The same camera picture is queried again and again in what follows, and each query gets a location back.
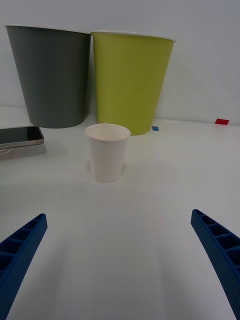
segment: lime green cup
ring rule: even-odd
[[[93,31],[98,123],[151,129],[174,40],[136,33]]]

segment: smartphone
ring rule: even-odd
[[[42,145],[44,136],[38,126],[18,126],[0,129],[0,150]]]

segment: phone screen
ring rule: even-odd
[[[37,126],[0,129],[0,145],[14,142],[42,139],[43,136]]]

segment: gray paper cup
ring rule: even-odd
[[[85,119],[91,35],[6,25],[30,122],[43,128]]]

